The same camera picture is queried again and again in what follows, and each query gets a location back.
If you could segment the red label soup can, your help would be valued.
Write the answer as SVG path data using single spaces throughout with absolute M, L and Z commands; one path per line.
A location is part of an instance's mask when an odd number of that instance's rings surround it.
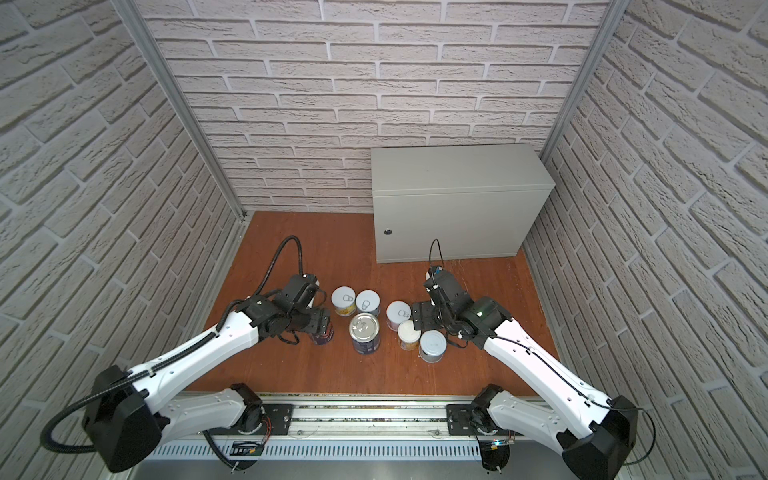
M 311 333 L 309 337 L 315 345 L 326 345 L 334 338 L 334 327 L 331 323 L 328 323 L 320 331 Z

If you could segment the blue Progresso soup can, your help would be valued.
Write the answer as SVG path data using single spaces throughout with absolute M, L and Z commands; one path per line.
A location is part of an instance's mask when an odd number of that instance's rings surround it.
M 379 321 L 370 313 L 355 315 L 349 324 L 349 334 L 355 351 L 361 355 L 372 354 L 379 348 Z

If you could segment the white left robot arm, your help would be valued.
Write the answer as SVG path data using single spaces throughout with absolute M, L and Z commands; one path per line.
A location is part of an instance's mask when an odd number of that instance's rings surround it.
M 215 429 L 249 434 L 269 426 L 261 398 L 235 383 L 213 394 L 182 398 L 190 384 L 230 357 L 284 333 L 326 336 L 328 309 L 310 306 L 286 311 L 263 296 L 230 304 L 222 323 L 185 344 L 128 371 L 110 367 L 95 383 L 96 400 L 83 428 L 112 473 L 131 469 L 157 447 Z

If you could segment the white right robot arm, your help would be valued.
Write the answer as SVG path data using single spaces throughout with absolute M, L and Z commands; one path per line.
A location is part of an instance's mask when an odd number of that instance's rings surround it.
M 579 479 L 617 476 L 636 443 L 639 409 L 629 399 L 611 398 L 580 379 L 488 297 L 456 314 L 435 300 L 415 303 L 411 311 L 418 327 L 450 327 L 514 371 L 544 402 L 490 384 L 471 403 L 474 432 L 520 434 L 559 454 Z

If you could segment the orange can white lid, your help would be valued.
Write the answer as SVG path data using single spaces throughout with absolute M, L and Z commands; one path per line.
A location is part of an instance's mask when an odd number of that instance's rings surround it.
M 421 332 L 415 328 L 412 320 L 402 322 L 398 326 L 399 345 L 402 350 L 413 351 L 418 348 Z

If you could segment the pink label can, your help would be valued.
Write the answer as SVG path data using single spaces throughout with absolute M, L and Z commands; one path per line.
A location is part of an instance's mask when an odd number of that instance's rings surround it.
M 387 306 L 386 317 L 389 329 L 397 332 L 399 326 L 411 318 L 411 307 L 405 301 L 395 300 Z

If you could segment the yellow label can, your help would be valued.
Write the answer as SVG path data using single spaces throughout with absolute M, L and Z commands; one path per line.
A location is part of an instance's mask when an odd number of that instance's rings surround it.
M 336 288 L 331 295 L 331 302 L 337 315 L 350 317 L 357 310 L 356 292 L 349 286 Z

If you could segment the white grey label can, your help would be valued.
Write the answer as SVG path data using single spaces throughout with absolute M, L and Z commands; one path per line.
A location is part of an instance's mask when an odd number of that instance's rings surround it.
M 367 313 L 376 317 L 380 315 L 381 298 L 374 290 L 367 289 L 359 292 L 355 304 L 359 313 Z

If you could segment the grey metal cabinet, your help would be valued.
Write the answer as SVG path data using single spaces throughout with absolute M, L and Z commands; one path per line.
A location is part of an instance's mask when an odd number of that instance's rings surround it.
M 526 144 L 378 148 L 371 177 L 380 263 L 514 256 L 555 187 Z

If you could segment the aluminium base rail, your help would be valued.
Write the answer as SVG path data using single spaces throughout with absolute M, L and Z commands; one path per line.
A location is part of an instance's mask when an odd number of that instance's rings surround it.
M 269 439 L 219 430 L 210 447 L 191 434 L 157 448 L 153 460 L 472 461 L 520 442 L 562 451 L 566 418 L 543 400 L 502 392 L 483 407 L 470 397 L 270 396 Z

